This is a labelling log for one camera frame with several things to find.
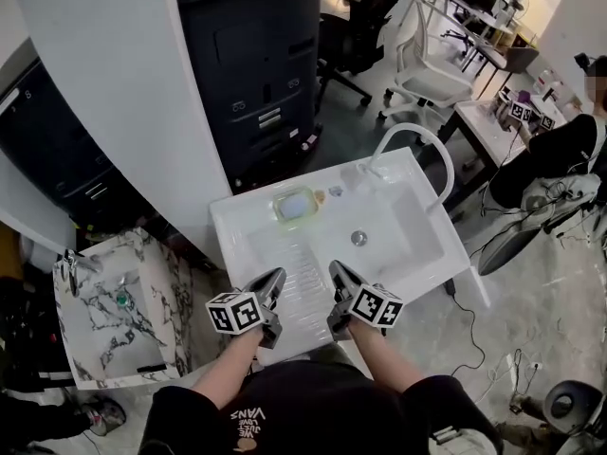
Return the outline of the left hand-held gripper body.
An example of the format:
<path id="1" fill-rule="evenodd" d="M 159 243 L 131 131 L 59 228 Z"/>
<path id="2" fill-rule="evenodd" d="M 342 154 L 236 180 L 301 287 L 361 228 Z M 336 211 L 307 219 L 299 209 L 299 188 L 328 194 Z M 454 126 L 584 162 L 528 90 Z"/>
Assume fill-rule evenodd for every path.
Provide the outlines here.
<path id="1" fill-rule="evenodd" d="M 273 349 L 283 328 L 278 315 L 259 302 L 254 292 L 222 293 L 206 302 L 214 330 L 219 334 L 240 336 L 261 327 L 260 346 Z"/>

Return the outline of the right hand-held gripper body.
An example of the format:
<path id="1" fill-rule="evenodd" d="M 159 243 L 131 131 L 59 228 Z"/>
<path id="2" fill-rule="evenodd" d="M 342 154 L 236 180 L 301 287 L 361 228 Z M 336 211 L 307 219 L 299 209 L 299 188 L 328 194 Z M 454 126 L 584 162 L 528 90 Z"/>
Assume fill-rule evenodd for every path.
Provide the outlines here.
<path id="1" fill-rule="evenodd" d="M 359 319 L 379 330 L 395 327 L 402 312 L 401 298 L 378 285 L 362 284 L 355 293 L 336 302 L 331 310 L 327 324 L 335 341 L 346 340 L 349 335 L 346 327 L 352 318 Z"/>

